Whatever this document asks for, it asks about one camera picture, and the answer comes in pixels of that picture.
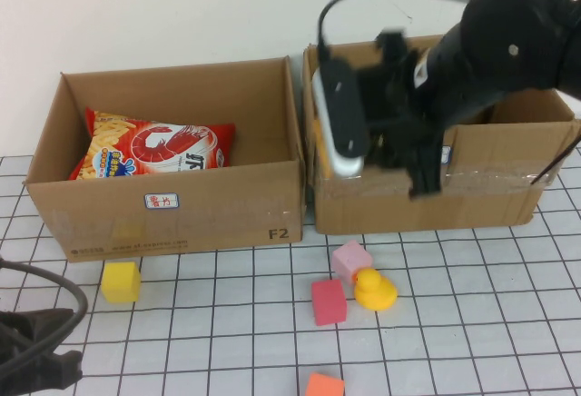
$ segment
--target open cardboard box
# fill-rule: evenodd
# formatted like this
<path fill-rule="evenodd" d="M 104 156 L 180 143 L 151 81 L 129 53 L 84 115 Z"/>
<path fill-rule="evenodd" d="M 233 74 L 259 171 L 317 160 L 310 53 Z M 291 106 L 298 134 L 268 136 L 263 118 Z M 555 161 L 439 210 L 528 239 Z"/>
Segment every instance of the open cardboard box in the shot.
<path fill-rule="evenodd" d="M 236 124 L 231 167 L 67 181 L 84 110 Z M 304 166 L 289 59 L 63 74 L 26 186 L 71 262 L 277 245 L 301 238 Z M 148 209 L 150 194 L 178 208 Z"/>
<path fill-rule="evenodd" d="M 417 48 L 439 37 L 410 40 Z M 335 46 L 333 55 L 354 67 L 376 64 L 374 44 Z M 366 167 L 360 177 L 324 173 L 318 149 L 311 80 L 318 68 L 316 47 L 304 53 L 304 127 L 308 182 L 314 187 L 315 222 L 320 233 L 361 234 L 474 228 L 528 223 L 543 188 L 559 167 L 532 180 L 579 134 L 581 125 L 555 92 L 526 91 L 450 128 L 444 138 L 441 195 L 411 201 L 403 171 Z"/>

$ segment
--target packing tape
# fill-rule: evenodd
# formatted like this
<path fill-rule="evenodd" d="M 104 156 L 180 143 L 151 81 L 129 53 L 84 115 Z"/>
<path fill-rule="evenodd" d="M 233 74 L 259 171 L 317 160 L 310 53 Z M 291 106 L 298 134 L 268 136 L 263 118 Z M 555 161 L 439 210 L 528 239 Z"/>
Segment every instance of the packing tape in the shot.
<path fill-rule="evenodd" d="M 553 171 L 531 185 L 537 178 L 538 171 L 542 171 L 545 166 L 544 163 L 487 165 L 483 170 L 456 166 L 453 171 L 443 167 L 442 194 L 510 194 L 542 190 L 551 185 L 556 177 L 556 172 Z M 362 175 L 351 178 L 328 178 L 318 173 L 315 182 L 315 192 L 325 199 L 405 194 L 410 188 L 411 180 L 405 171 L 380 170 L 376 167 L 366 168 Z"/>

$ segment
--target grid mat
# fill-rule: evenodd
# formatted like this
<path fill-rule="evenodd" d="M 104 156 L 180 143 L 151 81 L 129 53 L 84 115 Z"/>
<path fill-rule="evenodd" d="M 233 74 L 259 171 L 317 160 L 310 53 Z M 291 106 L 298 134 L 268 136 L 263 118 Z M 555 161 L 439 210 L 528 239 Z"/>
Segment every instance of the grid mat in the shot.
<path fill-rule="evenodd" d="M 315 232 L 265 249 L 135 259 L 136 304 L 98 292 L 102 262 L 68 264 L 22 186 L 31 157 L 0 160 L 0 254 L 80 284 L 90 313 L 57 353 L 84 352 L 76 396 L 297 396 L 311 372 L 347 396 L 581 394 L 581 154 L 567 160 L 533 221 L 515 228 L 349 237 Z M 355 239 L 399 289 L 386 312 L 351 290 L 346 322 L 318 328 L 312 282 Z M 0 308 L 75 306 L 58 287 L 0 274 Z"/>

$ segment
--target yellow rubber duck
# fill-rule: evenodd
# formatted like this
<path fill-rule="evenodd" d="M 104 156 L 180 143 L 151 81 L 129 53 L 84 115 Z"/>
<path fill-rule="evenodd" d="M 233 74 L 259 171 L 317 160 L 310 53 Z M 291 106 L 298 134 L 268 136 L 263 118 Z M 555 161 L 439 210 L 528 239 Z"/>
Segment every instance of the yellow rubber duck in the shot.
<path fill-rule="evenodd" d="M 393 282 L 372 268 L 361 269 L 355 280 L 355 300 L 374 312 L 387 310 L 398 299 Z"/>

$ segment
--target shrimp chip bag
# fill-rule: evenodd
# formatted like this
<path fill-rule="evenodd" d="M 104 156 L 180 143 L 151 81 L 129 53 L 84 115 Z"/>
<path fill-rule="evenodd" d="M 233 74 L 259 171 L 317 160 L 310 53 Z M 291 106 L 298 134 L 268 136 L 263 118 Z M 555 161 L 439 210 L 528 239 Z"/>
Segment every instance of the shrimp chip bag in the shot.
<path fill-rule="evenodd" d="M 225 167 L 236 127 L 172 125 L 87 110 L 89 152 L 74 180 Z"/>

